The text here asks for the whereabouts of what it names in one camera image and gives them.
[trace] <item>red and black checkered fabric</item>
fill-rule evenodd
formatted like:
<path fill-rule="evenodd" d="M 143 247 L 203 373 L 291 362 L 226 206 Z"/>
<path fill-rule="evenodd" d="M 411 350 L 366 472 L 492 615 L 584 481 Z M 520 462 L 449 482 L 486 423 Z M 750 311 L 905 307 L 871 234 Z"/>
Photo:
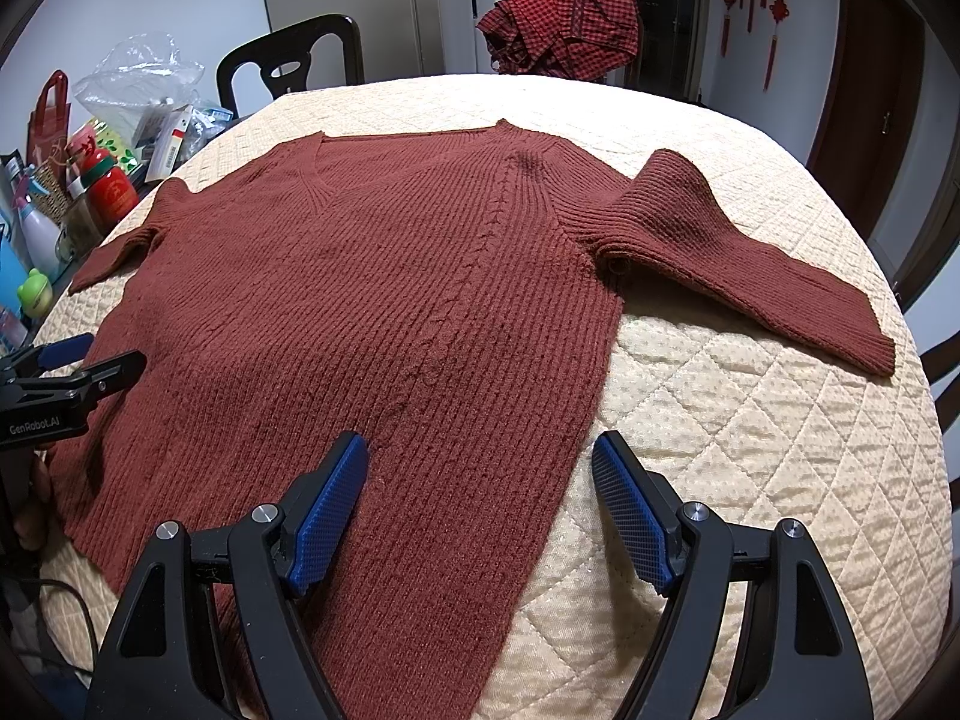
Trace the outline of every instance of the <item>red and black checkered fabric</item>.
<path fill-rule="evenodd" d="M 642 28 L 637 0 L 501 0 L 477 23 L 498 73 L 579 81 L 629 63 Z"/>

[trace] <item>diamond stitching pattern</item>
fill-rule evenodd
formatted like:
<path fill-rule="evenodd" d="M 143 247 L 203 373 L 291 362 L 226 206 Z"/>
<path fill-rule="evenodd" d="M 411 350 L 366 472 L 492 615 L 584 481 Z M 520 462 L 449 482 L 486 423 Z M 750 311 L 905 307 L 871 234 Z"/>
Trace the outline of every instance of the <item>diamond stitching pattern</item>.
<path fill-rule="evenodd" d="M 481 127 L 500 117 L 570 138 L 627 175 L 655 148 L 674 148 L 704 172 L 741 230 L 870 296 L 880 326 L 896 342 L 898 369 L 889 383 L 867 381 L 659 277 L 638 276 L 625 295 L 589 440 L 621 429 L 680 495 L 716 501 L 729 521 L 769 527 L 799 513 L 851 616 L 875 716 L 886 720 L 932 661 L 946 612 L 952 535 L 941 437 L 913 340 L 869 250 L 809 174 L 767 136 L 707 110 L 594 84 L 444 76 L 287 95 L 210 143 L 179 175 L 199 189 L 275 143 L 317 129 L 430 131 Z M 148 205 L 115 234 L 141 223 Z M 62 299 L 38 341 L 95 331 L 126 278 Z M 632 577 L 604 520 L 584 451 L 475 720 L 613 716 L 662 600 Z M 116 600 L 99 574 L 65 541 L 52 543 L 45 557 L 45 575 L 83 589 L 102 635 Z M 589 583 L 568 579 L 588 569 Z M 698 717 L 712 716 L 722 699 L 741 590 L 731 588 Z M 538 614 L 530 614 L 531 605 Z M 582 617 L 578 624 L 594 627 L 592 640 L 605 653 L 589 665 L 565 664 L 551 644 L 565 640 L 557 626 L 572 611 Z M 83 665 L 85 633 L 69 600 L 47 595 L 45 615 L 64 654 Z M 561 679 L 548 657 L 572 674 L 564 670 Z"/>

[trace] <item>red knit sweater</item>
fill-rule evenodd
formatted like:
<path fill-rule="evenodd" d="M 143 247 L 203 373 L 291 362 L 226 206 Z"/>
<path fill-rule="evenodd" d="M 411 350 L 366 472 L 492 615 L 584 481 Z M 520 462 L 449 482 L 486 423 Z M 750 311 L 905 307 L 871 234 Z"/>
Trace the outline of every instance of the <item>red knit sweater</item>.
<path fill-rule="evenodd" d="M 157 522 L 232 522 L 357 430 L 370 475 L 307 615 L 350 720 L 469 716 L 592 421 L 618 261 L 894 367 L 861 292 L 739 233 L 683 157 L 630 181 L 505 122 L 318 134 L 197 194 L 168 181 L 71 290 L 134 256 L 88 359 L 147 370 L 58 447 L 66 532 L 120 590 Z"/>

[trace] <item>red tassel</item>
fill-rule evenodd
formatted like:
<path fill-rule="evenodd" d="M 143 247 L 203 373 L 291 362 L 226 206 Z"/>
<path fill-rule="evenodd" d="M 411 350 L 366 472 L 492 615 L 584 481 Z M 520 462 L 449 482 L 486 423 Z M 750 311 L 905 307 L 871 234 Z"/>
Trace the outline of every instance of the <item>red tassel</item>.
<path fill-rule="evenodd" d="M 770 88 L 770 76 L 774 71 L 774 58 L 776 57 L 776 35 L 770 41 L 770 58 L 767 60 L 767 79 L 763 82 L 763 90 L 766 92 Z"/>
<path fill-rule="evenodd" d="M 747 18 L 747 32 L 754 31 L 754 1 L 750 0 L 750 16 Z"/>
<path fill-rule="evenodd" d="M 730 14 L 723 16 L 723 38 L 720 40 L 720 55 L 727 55 L 727 42 L 730 40 Z"/>

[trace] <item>blue gripper pad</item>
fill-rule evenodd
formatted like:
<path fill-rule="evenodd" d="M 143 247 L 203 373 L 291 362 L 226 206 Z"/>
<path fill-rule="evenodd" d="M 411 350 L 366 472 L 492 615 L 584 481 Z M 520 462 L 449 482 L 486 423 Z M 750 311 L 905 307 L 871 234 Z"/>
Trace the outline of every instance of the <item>blue gripper pad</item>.
<path fill-rule="evenodd" d="M 354 436 L 336 460 L 335 469 L 296 532 L 294 563 L 287 580 L 299 595 L 326 575 L 353 505 L 367 480 L 367 461 L 366 442 L 363 437 Z"/>
<path fill-rule="evenodd" d="M 616 524 L 637 576 L 649 581 L 658 594 L 668 594 L 676 576 L 667 557 L 664 528 L 605 434 L 593 443 L 590 468 L 597 495 Z"/>
<path fill-rule="evenodd" d="M 93 344 L 93 333 L 83 333 L 73 338 L 47 343 L 37 355 L 37 365 L 42 370 L 56 370 L 70 365 L 71 362 L 80 362 L 90 351 L 90 344 Z"/>

